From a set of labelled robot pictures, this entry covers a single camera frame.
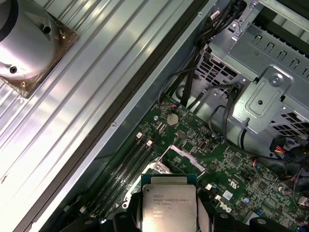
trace ribbed metal panel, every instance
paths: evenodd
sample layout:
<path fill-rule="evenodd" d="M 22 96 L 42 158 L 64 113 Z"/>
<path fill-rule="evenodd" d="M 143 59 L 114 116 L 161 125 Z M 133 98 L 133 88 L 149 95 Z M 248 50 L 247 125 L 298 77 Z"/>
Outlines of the ribbed metal panel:
<path fill-rule="evenodd" d="M 36 0 L 80 39 L 30 99 L 0 82 L 2 232 L 16 227 L 192 1 Z"/>

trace green circuit board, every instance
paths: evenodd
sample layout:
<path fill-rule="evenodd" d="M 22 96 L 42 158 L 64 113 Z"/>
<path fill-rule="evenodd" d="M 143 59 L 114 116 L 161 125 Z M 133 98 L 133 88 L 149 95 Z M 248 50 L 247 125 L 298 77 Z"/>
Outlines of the green circuit board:
<path fill-rule="evenodd" d="M 203 120 L 182 106 L 173 108 L 173 104 L 176 102 L 170 98 L 163 101 L 164 106 L 155 104 L 126 140 L 91 188 L 96 197 L 87 204 L 89 214 L 106 218 L 110 212 L 122 210 L 133 183 L 149 163 L 160 159 L 171 173 L 200 176 L 198 187 L 207 189 L 218 211 L 232 213 L 244 223 L 249 216 L 265 216 L 298 231 L 294 218 L 307 215 L 294 206 L 290 195 L 282 193 L 290 188 L 262 181 L 252 160 L 214 139 Z M 258 171 L 276 180 L 267 168 L 260 165 Z"/>

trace red wire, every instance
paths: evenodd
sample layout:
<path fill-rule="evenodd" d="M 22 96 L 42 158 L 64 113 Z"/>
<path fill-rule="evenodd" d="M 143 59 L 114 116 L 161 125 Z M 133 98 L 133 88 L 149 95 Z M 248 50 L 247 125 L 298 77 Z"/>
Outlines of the red wire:
<path fill-rule="evenodd" d="M 283 148 L 279 147 L 279 146 L 276 146 L 276 149 L 278 149 L 279 151 L 282 151 L 283 153 L 286 152 L 286 150 L 284 150 Z"/>

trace capacitor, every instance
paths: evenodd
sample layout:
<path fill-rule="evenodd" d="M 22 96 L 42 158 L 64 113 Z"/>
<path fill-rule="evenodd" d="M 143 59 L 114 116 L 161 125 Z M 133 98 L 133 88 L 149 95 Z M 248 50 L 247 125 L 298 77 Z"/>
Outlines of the capacitor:
<path fill-rule="evenodd" d="M 264 211 L 262 209 L 259 209 L 257 212 L 256 212 L 259 216 L 262 216 Z"/>
<path fill-rule="evenodd" d="M 245 197 L 245 198 L 241 198 L 242 201 L 245 203 L 245 204 L 249 204 L 250 200 L 249 198 Z"/>
<path fill-rule="evenodd" d="M 299 228 L 299 232 L 309 232 L 309 229 L 306 226 L 302 226 L 301 228 Z"/>

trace metal drive bracket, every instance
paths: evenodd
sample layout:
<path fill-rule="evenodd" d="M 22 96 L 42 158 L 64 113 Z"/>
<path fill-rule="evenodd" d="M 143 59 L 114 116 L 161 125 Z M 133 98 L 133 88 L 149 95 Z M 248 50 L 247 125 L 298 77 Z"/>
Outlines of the metal drive bracket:
<path fill-rule="evenodd" d="M 282 105 L 282 95 L 292 79 L 280 70 L 269 67 L 258 83 L 251 82 L 237 100 L 233 117 L 259 133 L 266 129 Z"/>

